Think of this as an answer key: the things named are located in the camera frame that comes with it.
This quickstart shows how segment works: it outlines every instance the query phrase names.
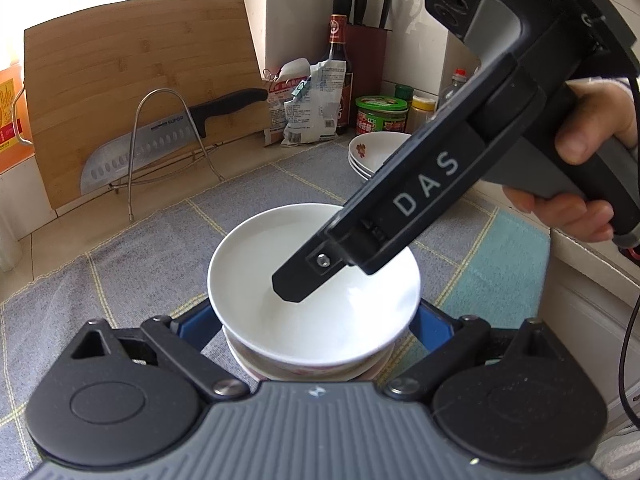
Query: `red bottle label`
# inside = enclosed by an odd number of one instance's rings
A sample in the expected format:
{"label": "red bottle label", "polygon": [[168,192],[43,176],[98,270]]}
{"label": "red bottle label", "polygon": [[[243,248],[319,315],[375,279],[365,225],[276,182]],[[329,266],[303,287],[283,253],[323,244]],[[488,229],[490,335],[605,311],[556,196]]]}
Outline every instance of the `red bottle label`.
{"label": "red bottle label", "polygon": [[344,75],[344,85],[340,97],[340,109],[338,110],[338,128],[349,124],[351,111],[351,90],[353,89],[353,74]]}
{"label": "red bottle label", "polygon": [[347,28],[347,17],[342,14],[331,15],[331,35],[329,43],[345,43],[344,37]]}

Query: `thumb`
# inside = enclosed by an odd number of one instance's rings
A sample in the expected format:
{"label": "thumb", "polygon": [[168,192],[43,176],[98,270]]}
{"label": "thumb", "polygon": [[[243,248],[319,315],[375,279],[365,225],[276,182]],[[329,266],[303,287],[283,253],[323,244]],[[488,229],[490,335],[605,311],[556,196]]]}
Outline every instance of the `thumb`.
{"label": "thumb", "polygon": [[615,83],[572,88],[580,99],[556,136],[556,149],[566,162],[586,162],[612,136],[628,148],[636,145],[634,105],[624,89]]}

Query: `cutting board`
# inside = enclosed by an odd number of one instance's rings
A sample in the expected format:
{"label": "cutting board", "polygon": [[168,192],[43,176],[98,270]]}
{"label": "cutting board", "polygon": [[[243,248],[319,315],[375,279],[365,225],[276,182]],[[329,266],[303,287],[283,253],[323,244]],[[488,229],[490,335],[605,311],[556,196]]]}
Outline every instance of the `cutting board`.
{"label": "cutting board", "polygon": [[[36,160],[53,208],[80,196],[82,167],[130,132],[140,100],[174,88],[189,106],[261,88],[244,0],[129,0],[68,14],[24,31],[24,85]],[[149,99],[140,125],[182,110]],[[266,102],[206,123],[205,145],[270,126]],[[186,153],[197,142],[174,152]]]}

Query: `stack of bowls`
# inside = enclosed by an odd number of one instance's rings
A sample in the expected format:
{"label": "stack of bowls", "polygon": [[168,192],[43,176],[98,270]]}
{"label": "stack of bowls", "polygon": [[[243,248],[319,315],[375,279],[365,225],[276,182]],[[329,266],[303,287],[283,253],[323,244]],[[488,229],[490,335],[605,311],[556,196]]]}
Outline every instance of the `stack of bowls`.
{"label": "stack of bowls", "polygon": [[351,169],[369,180],[409,137],[401,132],[369,132],[355,137],[349,143]]}
{"label": "stack of bowls", "polygon": [[272,274],[340,206],[295,204],[260,213],[220,243],[209,264],[209,299],[229,349],[256,380],[371,380],[420,301],[409,249],[376,274],[345,267],[300,303],[282,300]]}

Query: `hand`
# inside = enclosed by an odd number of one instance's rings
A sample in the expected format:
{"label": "hand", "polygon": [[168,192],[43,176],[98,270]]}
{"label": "hand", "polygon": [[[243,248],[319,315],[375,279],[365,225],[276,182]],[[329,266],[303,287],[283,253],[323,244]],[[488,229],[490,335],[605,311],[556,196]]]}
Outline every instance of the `hand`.
{"label": "hand", "polygon": [[[638,144],[638,126],[634,102],[624,88],[614,82],[569,83],[578,96],[574,113],[556,135],[556,149],[569,164],[582,164],[601,144],[616,136],[626,147]],[[611,204],[604,200],[586,203],[572,194],[551,200],[504,187],[504,193],[523,213],[534,213],[541,222],[583,242],[603,242],[613,238],[609,221]]]}

